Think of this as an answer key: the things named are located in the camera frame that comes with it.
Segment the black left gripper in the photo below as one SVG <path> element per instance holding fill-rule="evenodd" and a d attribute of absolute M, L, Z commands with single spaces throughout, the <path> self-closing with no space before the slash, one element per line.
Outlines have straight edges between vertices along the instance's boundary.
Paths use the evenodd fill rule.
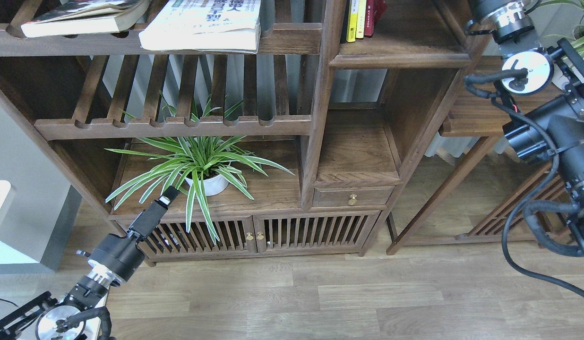
<path fill-rule="evenodd" d="M 108 234 L 89 256 L 87 262 L 92 269 L 87 277 L 100 284 L 127 282 L 145 258 L 138 243 L 152 234 L 179 193 L 175 187 L 167 187 L 159 200 L 154 200 L 132 222 L 125 237 Z"/>

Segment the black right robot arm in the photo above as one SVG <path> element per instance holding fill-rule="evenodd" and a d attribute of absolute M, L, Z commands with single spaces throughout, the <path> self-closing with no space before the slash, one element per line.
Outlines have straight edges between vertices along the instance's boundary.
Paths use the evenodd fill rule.
<path fill-rule="evenodd" d="M 584 298 L 584 290 L 564 280 L 529 271 L 517 265 L 508 251 L 510 225 L 517 213 L 537 241 L 553 253 L 584 258 L 584 60 L 565 38 L 558 46 L 543 48 L 524 0 L 471 0 L 475 23 L 491 22 L 490 34 L 501 50 L 501 71 L 467 75 L 466 89 L 489 99 L 512 121 L 503 127 L 506 140 L 523 160 L 551 161 L 549 175 L 517 204 L 502 230 L 502 253 L 518 272 L 558 285 Z M 568 79 L 564 92 L 523 114 L 513 95 L 531 95 L 549 84 L 557 65 Z"/>

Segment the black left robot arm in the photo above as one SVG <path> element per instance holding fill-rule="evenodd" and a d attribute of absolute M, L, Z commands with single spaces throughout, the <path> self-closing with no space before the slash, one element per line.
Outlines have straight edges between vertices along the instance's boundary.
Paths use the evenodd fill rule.
<path fill-rule="evenodd" d="M 86 322 L 100 319 L 101 340 L 110 340 L 112 323 L 107 307 L 99 301 L 111 286 L 127 282 L 143 262 L 145 254 L 139 243 L 145 241 L 158 226 L 179 191 L 168 187 L 129 226 L 127 234 L 108 234 L 93 252 L 78 251 L 86 256 L 92 269 L 82 276 L 63 300 L 45 292 L 0 320 L 0 340 L 15 340 L 36 322 L 38 340 L 84 340 Z"/>

